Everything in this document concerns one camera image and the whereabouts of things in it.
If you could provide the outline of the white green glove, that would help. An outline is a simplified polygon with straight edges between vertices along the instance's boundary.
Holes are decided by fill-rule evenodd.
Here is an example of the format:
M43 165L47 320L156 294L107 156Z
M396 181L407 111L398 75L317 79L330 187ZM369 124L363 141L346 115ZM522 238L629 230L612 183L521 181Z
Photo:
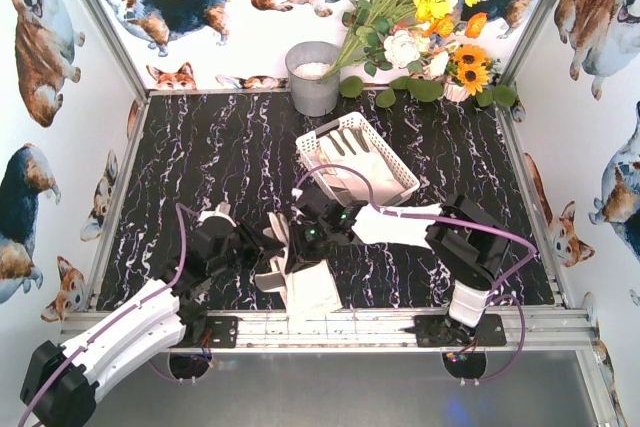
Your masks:
M387 163L374 146L350 128L333 130L318 139L318 157L322 164L340 165L321 170L325 182L332 188L346 190L355 200L368 200L369 189L348 167L361 174L372 186L374 200L383 205L405 188L396 180Z

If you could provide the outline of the white grey cuff glove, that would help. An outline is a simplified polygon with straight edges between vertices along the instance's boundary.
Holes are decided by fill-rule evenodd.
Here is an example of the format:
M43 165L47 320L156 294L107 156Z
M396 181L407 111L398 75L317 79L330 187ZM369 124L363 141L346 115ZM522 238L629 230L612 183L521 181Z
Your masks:
M340 310L342 302L327 261L286 274L286 262L293 259L287 219L283 213L273 212L268 214L268 219L270 226L263 233L285 247L268 260L269 272L255 276L258 289L280 295L288 321L295 328Z

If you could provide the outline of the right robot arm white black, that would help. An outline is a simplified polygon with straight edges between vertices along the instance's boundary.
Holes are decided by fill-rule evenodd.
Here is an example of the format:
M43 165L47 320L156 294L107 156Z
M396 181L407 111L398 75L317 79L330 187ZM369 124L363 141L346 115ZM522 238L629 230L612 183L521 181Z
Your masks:
M454 281L447 316L474 329L484 316L510 240L498 222L463 195L441 204L394 209L365 200L345 206L310 188L294 204L298 217L288 228L284 274L292 276L321 263L333 245L394 244L426 249Z

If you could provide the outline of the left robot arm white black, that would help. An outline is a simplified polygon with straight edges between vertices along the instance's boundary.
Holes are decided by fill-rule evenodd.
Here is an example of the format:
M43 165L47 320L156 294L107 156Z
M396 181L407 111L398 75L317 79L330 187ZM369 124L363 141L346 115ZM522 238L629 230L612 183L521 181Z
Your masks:
M177 204L180 250L159 276L107 317L61 343L46 341L32 354L20 391L26 410L19 425L83 426L97 404L159 352L206 335L207 310L197 301L234 267L253 267L286 245L216 208L187 231L189 209Z

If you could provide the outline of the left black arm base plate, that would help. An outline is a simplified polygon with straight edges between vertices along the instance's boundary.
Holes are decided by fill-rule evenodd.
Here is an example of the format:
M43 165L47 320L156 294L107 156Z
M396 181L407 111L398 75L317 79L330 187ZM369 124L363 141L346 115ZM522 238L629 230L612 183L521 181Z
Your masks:
M236 347L239 333L239 318L230 315L205 315L194 327L196 346L222 349Z

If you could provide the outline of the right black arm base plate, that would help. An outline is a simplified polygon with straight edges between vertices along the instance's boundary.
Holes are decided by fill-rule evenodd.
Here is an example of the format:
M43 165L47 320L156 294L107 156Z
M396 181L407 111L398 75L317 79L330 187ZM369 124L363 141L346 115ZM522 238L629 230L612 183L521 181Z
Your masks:
M502 319L485 314L476 327L468 327L448 314L416 315L413 325L402 331L416 337L419 347L464 347L476 341L480 347L502 347L507 344Z

